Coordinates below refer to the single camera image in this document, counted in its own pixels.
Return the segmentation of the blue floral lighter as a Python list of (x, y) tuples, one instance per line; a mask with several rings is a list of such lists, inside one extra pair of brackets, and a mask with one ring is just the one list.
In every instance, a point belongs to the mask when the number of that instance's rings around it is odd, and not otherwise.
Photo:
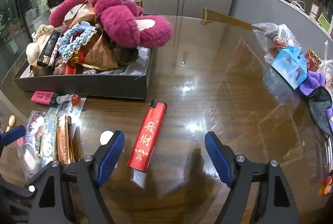
[(41, 166), (45, 167), (48, 163), (56, 159), (56, 133), (58, 130), (58, 117), (50, 115), (43, 126), (41, 138), (40, 157)]

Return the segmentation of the red lighter with cap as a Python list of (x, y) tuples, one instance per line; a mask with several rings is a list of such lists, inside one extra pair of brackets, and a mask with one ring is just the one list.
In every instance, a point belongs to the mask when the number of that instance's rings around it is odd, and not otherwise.
[(130, 154), (128, 167), (144, 173), (147, 171), (166, 111), (166, 103), (151, 101)]

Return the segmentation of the translucent red lighter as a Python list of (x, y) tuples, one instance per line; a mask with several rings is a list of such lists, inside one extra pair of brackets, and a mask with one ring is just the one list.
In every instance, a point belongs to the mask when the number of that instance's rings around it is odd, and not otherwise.
[(81, 63), (84, 62), (84, 54), (82, 50), (74, 51), (73, 56), (66, 63), (65, 75), (76, 74), (77, 69)]

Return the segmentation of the light blue scrunchie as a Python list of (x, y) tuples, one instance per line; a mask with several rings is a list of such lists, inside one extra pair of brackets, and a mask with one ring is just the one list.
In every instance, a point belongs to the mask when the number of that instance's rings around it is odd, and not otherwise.
[(66, 30), (59, 38), (59, 53), (64, 63), (67, 63), (79, 51), (82, 46), (87, 45), (92, 36), (97, 33), (96, 27), (87, 21), (76, 23), (72, 28)]

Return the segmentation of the brown triangular paper packet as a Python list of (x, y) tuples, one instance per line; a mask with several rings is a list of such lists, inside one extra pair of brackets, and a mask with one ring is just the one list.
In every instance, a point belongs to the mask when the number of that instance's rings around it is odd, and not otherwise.
[(113, 58), (111, 42), (104, 34), (101, 34), (98, 39), (93, 36), (82, 48), (83, 57), (80, 58), (80, 63), (96, 70), (111, 70), (119, 67)]

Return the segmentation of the black patterned lighter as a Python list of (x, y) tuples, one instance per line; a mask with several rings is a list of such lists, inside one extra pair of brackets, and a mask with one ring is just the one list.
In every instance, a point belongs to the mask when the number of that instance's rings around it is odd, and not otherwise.
[(49, 69), (54, 68), (56, 58), (58, 57), (58, 49), (59, 49), (59, 44), (56, 43), (47, 66)]

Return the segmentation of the round cookie eraser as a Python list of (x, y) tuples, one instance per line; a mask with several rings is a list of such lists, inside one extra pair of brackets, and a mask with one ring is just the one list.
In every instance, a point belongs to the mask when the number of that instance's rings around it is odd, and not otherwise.
[(16, 117), (14, 115), (11, 115), (8, 120), (9, 127), (12, 128), (15, 125), (15, 122), (16, 122)]

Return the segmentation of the anime badge in bag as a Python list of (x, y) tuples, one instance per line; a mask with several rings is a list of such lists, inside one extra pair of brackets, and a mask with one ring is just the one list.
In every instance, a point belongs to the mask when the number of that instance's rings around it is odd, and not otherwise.
[(40, 147), (43, 126), (45, 123), (45, 116), (45, 112), (31, 111), (26, 126), (24, 141), (34, 145), (36, 149)]

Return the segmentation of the copper metallic lighter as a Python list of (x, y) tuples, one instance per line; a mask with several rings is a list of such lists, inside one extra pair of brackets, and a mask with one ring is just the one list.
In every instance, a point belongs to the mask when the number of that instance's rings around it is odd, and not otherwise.
[(72, 144), (72, 121), (70, 116), (62, 116), (59, 119), (57, 130), (58, 160), (63, 165), (74, 163), (74, 153)]

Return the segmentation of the pink lighter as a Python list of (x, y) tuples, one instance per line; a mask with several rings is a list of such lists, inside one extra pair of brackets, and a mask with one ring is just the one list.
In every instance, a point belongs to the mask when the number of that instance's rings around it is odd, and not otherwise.
[(37, 104), (47, 105), (49, 107), (56, 107), (58, 105), (58, 93), (49, 91), (35, 91), (31, 97), (31, 101)]

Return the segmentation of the red bead charm bag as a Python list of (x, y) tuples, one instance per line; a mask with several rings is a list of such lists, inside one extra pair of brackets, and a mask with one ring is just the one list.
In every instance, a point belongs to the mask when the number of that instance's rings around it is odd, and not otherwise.
[(58, 111), (56, 115), (59, 118), (70, 116), (72, 123), (79, 125), (85, 101), (85, 97), (78, 96), (77, 94), (58, 96), (56, 98), (56, 102), (58, 103)]

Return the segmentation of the cream plush toy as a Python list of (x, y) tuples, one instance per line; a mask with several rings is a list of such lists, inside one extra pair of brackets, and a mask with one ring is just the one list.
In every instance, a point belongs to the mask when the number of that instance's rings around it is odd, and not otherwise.
[(54, 26), (41, 24), (37, 31), (32, 34), (33, 42), (26, 47), (26, 57), (30, 65), (38, 60), (53, 31)]

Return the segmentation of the purple and grey cloth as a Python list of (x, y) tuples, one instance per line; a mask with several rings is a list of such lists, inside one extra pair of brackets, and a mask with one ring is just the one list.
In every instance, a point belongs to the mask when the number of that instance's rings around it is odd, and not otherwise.
[(332, 97), (325, 84), (326, 78), (322, 73), (308, 71), (299, 90), (308, 101), (309, 111), (316, 125), (328, 138), (332, 137)]

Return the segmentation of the clear plastic snack bag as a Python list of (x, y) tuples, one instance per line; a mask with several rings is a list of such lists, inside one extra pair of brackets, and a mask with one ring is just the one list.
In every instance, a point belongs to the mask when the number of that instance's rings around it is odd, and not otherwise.
[(264, 59), (271, 64), (278, 53), (289, 46), (303, 49), (300, 42), (286, 24), (251, 24), (252, 31), (265, 51)]

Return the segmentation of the wooden chair back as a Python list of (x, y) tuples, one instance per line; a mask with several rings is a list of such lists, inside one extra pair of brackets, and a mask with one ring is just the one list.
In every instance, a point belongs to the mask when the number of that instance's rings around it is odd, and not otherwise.
[(229, 24), (231, 26), (236, 26), (245, 30), (252, 30), (252, 26), (248, 22), (218, 13), (216, 11), (212, 11), (208, 8), (203, 8), (203, 18), (201, 20), (201, 25), (208, 25), (211, 23)]

